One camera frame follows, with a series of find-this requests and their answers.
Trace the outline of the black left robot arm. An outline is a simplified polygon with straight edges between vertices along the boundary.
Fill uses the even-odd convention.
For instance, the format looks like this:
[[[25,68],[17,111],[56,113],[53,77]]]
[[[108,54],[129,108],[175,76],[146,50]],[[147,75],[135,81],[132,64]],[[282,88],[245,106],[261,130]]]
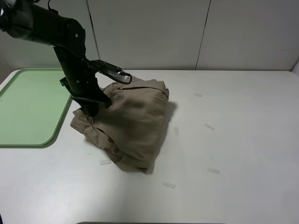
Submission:
[[[85,30],[77,20],[32,0],[2,0],[0,29],[15,39],[53,46],[64,72],[60,83],[87,114],[95,116],[100,106],[112,104],[98,85],[99,70],[85,56]]]

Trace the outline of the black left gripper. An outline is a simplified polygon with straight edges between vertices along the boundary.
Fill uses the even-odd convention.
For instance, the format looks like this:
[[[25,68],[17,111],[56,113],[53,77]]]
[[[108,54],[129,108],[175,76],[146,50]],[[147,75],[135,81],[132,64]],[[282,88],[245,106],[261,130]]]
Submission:
[[[99,88],[95,72],[87,62],[85,46],[55,46],[53,49],[65,75],[62,85],[69,91],[71,98],[79,103],[83,114],[91,117],[97,115],[98,103],[108,108],[112,100]]]

